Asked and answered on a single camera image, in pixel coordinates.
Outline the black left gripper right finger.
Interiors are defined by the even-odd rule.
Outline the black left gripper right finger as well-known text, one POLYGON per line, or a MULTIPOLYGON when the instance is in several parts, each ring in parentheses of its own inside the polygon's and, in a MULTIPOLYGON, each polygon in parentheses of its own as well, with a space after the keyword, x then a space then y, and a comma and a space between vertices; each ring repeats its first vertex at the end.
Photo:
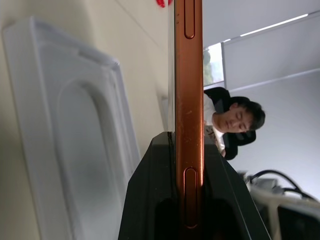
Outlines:
POLYGON ((203 183, 203 240, 271 240, 245 182, 211 143, 203 183))

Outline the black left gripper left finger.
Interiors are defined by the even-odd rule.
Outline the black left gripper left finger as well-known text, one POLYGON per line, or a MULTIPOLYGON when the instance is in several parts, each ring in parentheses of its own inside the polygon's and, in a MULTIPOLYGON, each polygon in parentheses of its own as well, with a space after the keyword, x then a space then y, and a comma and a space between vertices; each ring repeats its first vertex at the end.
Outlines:
POLYGON ((155 136, 131 176, 117 240, 178 240, 173 134, 155 136))

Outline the person in black jacket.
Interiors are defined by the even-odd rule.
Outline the person in black jacket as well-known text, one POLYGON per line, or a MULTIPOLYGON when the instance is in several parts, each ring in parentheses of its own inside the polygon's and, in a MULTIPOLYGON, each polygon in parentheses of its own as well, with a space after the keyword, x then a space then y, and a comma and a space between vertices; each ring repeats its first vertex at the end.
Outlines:
POLYGON ((204 135, 217 146, 228 161, 238 154, 238 147, 256 140, 256 130, 265 124, 262 106, 247 97, 231 97, 223 87, 203 93, 204 135))

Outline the white plastic tray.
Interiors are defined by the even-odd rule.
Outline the white plastic tray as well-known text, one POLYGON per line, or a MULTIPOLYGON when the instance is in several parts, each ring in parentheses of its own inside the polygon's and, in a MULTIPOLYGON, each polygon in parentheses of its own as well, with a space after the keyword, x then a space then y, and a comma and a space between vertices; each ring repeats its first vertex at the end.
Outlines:
POLYGON ((119 62, 35 17, 3 42, 41 240, 117 240, 141 159, 119 62))

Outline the orange smartphone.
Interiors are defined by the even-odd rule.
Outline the orange smartphone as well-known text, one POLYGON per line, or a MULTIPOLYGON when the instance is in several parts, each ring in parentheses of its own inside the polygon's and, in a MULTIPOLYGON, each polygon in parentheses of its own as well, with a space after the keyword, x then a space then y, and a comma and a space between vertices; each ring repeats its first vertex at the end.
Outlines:
POLYGON ((178 240, 202 236, 204 181, 202 0, 174 0, 178 240))

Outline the ceiling light strip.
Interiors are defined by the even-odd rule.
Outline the ceiling light strip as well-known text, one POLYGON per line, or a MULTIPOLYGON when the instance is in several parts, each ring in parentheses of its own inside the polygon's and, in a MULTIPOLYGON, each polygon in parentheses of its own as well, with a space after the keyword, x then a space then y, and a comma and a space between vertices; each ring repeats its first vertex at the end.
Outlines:
POLYGON ((265 30, 268 30, 268 29, 272 29, 272 28, 275 28, 275 27, 278 27, 278 26, 281 26, 281 25, 285 25, 285 24, 288 24, 288 23, 291 23, 291 22, 306 18, 308 16, 309 16, 309 14, 307 13, 307 14, 303 14, 303 15, 300 15, 300 16, 297 16, 297 17, 294 17, 294 18, 290 18, 290 19, 287 19, 287 20, 284 20, 284 21, 281 21, 281 22, 278 22, 278 23, 275 23, 275 24, 272 24, 272 25, 269 25, 269 26, 266 26, 266 27, 263 27, 263 28, 259 28, 259 29, 256 29, 256 30, 244 33, 244 34, 241 34, 240 37, 245 37, 245 36, 252 35, 252 34, 255 34, 255 33, 259 33, 259 32, 262 32, 262 31, 265 31, 265 30))

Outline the window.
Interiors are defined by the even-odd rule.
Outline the window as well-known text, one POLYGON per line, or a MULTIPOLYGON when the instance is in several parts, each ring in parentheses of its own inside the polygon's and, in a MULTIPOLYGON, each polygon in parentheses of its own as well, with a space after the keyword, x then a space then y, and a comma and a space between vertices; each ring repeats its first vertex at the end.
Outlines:
POLYGON ((203 49, 203 86, 213 86, 224 82, 224 62, 222 44, 217 43, 203 49))

